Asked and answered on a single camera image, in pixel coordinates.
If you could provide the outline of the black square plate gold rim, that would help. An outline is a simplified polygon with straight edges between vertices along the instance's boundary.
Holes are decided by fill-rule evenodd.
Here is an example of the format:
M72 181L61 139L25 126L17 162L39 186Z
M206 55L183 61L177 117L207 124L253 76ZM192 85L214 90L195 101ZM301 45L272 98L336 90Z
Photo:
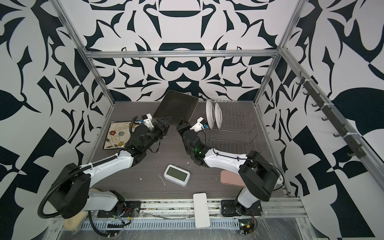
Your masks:
M169 90L154 113L156 120L170 118L171 126L178 126L181 119L191 119L199 99L174 90Z

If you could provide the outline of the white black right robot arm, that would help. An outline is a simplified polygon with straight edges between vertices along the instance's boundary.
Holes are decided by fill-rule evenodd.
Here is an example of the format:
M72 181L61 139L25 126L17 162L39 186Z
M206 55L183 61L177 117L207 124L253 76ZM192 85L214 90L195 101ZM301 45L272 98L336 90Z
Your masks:
M285 179L280 170L269 163L260 153L232 154L219 151L201 141L196 127L181 119L177 131L182 137L186 153L199 166L218 168L241 177L245 187L232 202L221 201L221 214L224 217L259 216L262 212L260 202L268 202L278 185Z

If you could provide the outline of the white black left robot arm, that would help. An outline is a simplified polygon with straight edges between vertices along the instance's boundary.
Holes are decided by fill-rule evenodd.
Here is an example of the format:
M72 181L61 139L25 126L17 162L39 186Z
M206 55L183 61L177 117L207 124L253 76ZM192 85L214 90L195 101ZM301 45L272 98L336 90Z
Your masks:
M92 187L106 177L139 164L151 146L167 135L171 119L171 116L155 121L145 119L136 128L129 128L130 138L118 153L81 166L65 166L39 204L38 216L70 219L86 212L91 218L94 211L104 211L118 219L121 228L130 225L122 220L126 214L123 196L114 190L93 191Z

